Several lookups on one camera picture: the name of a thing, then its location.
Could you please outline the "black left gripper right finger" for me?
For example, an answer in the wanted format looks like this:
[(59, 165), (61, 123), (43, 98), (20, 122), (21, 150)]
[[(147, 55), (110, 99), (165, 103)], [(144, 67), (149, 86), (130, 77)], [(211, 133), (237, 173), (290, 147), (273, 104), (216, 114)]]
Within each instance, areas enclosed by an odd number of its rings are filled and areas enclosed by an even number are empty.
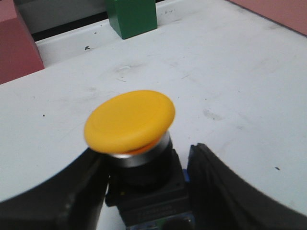
[(192, 145), (188, 175), (198, 230), (305, 230), (307, 218), (268, 197), (205, 144)]

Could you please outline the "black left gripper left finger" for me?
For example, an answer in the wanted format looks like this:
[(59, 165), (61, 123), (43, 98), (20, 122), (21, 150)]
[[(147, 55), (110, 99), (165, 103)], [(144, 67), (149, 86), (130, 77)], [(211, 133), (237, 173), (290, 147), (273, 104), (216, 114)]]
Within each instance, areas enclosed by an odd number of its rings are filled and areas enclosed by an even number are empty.
[(106, 158), (90, 149), (38, 186), (0, 204), (2, 230), (95, 230), (108, 181)]

